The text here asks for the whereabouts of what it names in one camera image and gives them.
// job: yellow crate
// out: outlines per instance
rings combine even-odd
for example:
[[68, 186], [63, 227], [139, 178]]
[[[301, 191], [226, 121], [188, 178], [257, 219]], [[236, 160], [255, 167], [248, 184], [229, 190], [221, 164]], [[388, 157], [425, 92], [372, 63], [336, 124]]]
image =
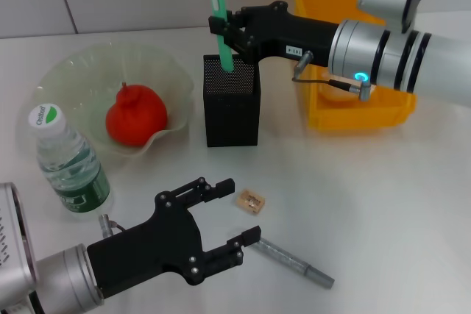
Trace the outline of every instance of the yellow crate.
[[[296, 13], [306, 18], [340, 24], [344, 19], [384, 24], [384, 21], [361, 12], [356, 0], [296, 0]], [[309, 65], [303, 79], [324, 79], [328, 69]], [[368, 102], [358, 98], [336, 98], [329, 90], [321, 91], [323, 84], [299, 84], [305, 102], [309, 127], [318, 130], [377, 129], [396, 126], [413, 113], [415, 95], [388, 88], [376, 87]]]

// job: table surface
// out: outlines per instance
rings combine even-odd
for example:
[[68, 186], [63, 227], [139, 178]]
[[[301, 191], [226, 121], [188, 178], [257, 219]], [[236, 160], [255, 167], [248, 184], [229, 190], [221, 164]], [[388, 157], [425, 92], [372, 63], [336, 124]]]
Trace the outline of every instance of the table surface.
[[[469, 13], [420, 15], [419, 29], [471, 40]], [[95, 313], [471, 313], [471, 110], [420, 99], [402, 126], [320, 135], [305, 128], [288, 60], [261, 62], [259, 145], [208, 149], [202, 56], [217, 52], [206, 28], [0, 40], [0, 179], [22, 196], [37, 259], [101, 237], [96, 221], [65, 211], [39, 168], [18, 150], [21, 105], [61, 59], [95, 43], [150, 43], [195, 82], [187, 129], [144, 156], [103, 159], [112, 219], [145, 221], [153, 197], [198, 176], [234, 178], [236, 192], [266, 197], [259, 216], [232, 197], [192, 209], [204, 249], [260, 225], [263, 236], [336, 279], [324, 290], [245, 249], [244, 264], [188, 286], [164, 274], [108, 299]]]

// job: water bottle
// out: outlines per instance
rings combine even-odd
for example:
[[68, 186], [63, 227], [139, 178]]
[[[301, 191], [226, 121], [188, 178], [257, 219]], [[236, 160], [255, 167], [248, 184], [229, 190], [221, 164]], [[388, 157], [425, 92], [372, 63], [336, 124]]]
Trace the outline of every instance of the water bottle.
[[89, 213], [110, 206], [110, 184], [95, 151], [67, 124], [60, 108], [37, 106], [29, 114], [29, 125], [37, 138], [40, 169], [65, 208]]

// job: small wooden block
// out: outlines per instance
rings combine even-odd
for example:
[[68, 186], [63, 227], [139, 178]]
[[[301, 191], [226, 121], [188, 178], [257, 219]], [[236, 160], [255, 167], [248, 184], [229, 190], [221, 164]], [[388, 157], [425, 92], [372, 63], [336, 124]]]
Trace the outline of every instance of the small wooden block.
[[251, 190], [245, 189], [237, 198], [237, 205], [242, 207], [244, 210], [257, 215], [265, 205], [265, 198]]

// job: pen holder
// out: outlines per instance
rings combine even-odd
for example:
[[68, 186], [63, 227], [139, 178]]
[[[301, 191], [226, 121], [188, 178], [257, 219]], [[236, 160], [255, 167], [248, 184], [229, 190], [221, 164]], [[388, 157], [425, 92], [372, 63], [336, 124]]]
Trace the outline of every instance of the pen holder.
[[222, 70], [219, 55], [205, 55], [206, 143], [208, 147], [256, 146], [260, 116], [258, 64], [234, 55], [234, 71]]

